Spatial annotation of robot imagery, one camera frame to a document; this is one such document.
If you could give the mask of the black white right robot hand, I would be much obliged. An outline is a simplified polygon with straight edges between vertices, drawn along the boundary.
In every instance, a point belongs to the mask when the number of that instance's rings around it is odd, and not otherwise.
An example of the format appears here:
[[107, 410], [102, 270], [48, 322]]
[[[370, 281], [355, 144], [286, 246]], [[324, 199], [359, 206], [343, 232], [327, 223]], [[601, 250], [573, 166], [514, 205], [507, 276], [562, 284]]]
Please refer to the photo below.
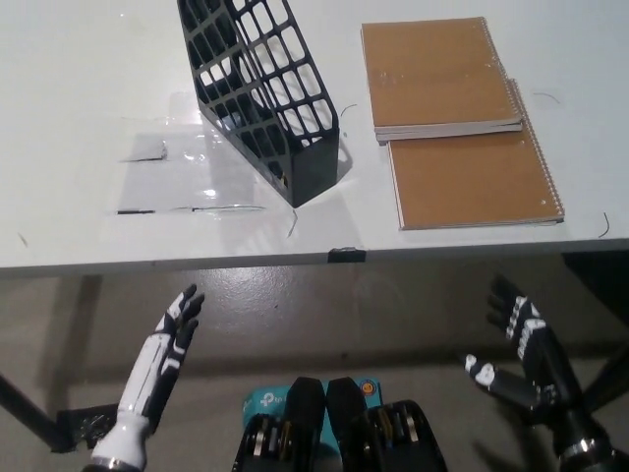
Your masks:
[[468, 354], [464, 369], [473, 383], [515, 409], [526, 424], [548, 427], [559, 457], [586, 450], [611, 454], [609, 436], [588, 412], [563, 346], [529, 296], [499, 274], [491, 283], [487, 302], [488, 322], [505, 336], [524, 375], [520, 377]]

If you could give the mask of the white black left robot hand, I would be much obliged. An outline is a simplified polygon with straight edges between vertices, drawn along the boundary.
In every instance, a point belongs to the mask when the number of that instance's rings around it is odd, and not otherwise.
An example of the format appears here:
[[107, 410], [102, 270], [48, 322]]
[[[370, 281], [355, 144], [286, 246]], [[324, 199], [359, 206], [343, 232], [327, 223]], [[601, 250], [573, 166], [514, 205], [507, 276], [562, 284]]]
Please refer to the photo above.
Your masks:
[[146, 442], [155, 433], [179, 378], [204, 295], [180, 292], [146, 338], [127, 379], [113, 428], [93, 448], [85, 471], [144, 471]]

